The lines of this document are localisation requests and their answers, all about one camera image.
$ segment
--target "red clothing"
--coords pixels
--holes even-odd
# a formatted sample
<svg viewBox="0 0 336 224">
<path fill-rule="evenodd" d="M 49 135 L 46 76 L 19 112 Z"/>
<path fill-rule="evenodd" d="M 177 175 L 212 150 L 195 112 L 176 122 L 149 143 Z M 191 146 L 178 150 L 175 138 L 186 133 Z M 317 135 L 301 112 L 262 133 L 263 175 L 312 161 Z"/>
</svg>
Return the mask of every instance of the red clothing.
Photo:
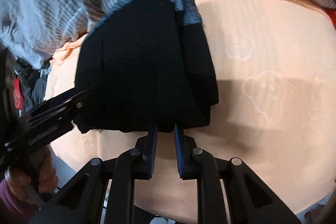
<svg viewBox="0 0 336 224">
<path fill-rule="evenodd" d="M 20 201 L 9 188 L 0 182 L 0 222 L 1 224 L 27 224 L 37 214 L 38 207 Z"/>
</svg>

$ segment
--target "folded black clothing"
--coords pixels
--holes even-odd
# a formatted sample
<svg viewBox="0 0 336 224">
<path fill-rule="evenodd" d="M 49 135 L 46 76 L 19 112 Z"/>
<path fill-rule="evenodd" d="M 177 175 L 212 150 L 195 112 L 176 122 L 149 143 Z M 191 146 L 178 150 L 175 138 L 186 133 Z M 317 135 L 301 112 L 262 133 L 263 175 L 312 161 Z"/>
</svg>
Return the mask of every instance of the folded black clothing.
<svg viewBox="0 0 336 224">
<path fill-rule="evenodd" d="M 209 125 L 218 89 L 193 0 L 120 0 L 79 55 L 75 86 L 97 83 L 74 120 L 82 133 Z"/>
</svg>

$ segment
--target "peach fabric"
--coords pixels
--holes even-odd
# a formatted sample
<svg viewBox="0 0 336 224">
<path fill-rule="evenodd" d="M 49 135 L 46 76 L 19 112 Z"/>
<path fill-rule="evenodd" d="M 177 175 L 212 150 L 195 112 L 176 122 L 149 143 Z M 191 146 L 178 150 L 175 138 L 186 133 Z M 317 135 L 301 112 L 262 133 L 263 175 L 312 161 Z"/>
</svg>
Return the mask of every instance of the peach fabric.
<svg viewBox="0 0 336 224">
<path fill-rule="evenodd" d="M 336 31 L 308 0 L 195 0 L 218 81 L 209 127 L 186 130 L 215 157 L 239 157 L 298 213 L 324 198 L 336 177 Z M 55 59 L 46 99 L 74 85 L 80 48 Z M 52 143 L 75 170 L 134 147 L 143 132 L 77 128 Z M 154 178 L 137 181 L 135 204 L 197 222 L 195 181 L 177 173 L 172 134 L 159 133 Z"/>
</svg>

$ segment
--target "bolt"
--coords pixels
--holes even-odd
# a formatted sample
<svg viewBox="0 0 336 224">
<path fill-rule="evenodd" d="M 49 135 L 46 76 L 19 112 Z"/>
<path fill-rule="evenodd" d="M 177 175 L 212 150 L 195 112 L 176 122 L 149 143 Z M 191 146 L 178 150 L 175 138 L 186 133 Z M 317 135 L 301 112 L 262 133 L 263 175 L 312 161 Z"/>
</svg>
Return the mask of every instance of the bolt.
<svg viewBox="0 0 336 224">
<path fill-rule="evenodd" d="M 93 166 L 97 166 L 97 165 L 100 164 L 100 159 L 98 159 L 98 158 L 94 158 L 94 159 L 90 160 L 90 163 L 91 163 L 91 165 L 93 165 Z"/>
<path fill-rule="evenodd" d="M 140 154 L 140 150 L 137 149 L 137 148 L 133 148 L 129 151 L 129 153 L 132 155 L 132 156 L 136 156 L 136 155 L 139 155 Z"/>
<path fill-rule="evenodd" d="M 203 150 L 201 148 L 196 147 L 196 148 L 193 149 L 193 153 L 195 155 L 200 155 L 200 154 L 203 153 Z"/>
<path fill-rule="evenodd" d="M 233 158 L 232 160 L 231 160 L 231 162 L 232 162 L 232 164 L 233 165 L 241 165 L 241 163 L 242 163 L 242 160 L 241 159 L 239 159 L 239 158 Z"/>
</svg>

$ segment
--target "pink sleeve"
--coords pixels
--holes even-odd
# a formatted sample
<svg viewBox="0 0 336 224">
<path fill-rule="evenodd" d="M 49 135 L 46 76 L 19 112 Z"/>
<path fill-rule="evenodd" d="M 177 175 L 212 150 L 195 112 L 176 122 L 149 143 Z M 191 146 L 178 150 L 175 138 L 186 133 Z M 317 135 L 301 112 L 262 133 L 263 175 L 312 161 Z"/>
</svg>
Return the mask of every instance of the pink sleeve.
<svg viewBox="0 0 336 224">
<path fill-rule="evenodd" d="M 10 223 L 27 224 L 38 212 L 37 206 L 20 201 L 9 188 L 8 183 L 0 182 L 0 214 Z"/>
</svg>

